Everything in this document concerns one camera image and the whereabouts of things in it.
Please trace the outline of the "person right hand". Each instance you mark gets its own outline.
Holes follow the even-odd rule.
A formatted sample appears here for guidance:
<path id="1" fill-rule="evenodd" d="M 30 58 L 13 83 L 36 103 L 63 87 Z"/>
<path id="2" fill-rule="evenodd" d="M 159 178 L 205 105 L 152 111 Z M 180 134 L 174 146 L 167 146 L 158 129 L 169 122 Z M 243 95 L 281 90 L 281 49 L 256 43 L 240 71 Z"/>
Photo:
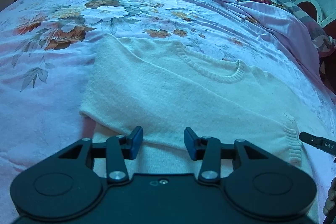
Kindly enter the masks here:
<path id="1" fill-rule="evenodd" d="M 328 216 L 329 212 L 335 208 L 335 186 L 336 186 L 336 177 L 333 178 L 330 188 L 327 192 L 327 199 L 323 207 L 323 214 Z"/>

